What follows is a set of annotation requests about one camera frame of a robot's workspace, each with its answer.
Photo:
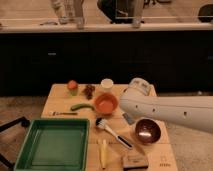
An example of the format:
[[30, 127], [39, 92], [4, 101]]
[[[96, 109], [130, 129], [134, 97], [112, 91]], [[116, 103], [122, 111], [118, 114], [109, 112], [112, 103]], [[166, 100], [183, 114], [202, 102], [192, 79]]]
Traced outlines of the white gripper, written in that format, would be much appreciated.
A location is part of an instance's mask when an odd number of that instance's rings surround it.
[[129, 84], [129, 87], [140, 91], [144, 95], [148, 95], [151, 90], [151, 84], [139, 77], [133, 78]]

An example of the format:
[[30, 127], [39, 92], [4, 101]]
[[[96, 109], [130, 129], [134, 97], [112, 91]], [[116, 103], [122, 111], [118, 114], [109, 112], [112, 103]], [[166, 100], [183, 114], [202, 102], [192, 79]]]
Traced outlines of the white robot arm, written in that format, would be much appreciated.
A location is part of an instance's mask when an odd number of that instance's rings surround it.
[[135, 118], [147, 117], [213, 133], [213, 96], [150, 96], [151, 84], [133, 78], [119, 105]]

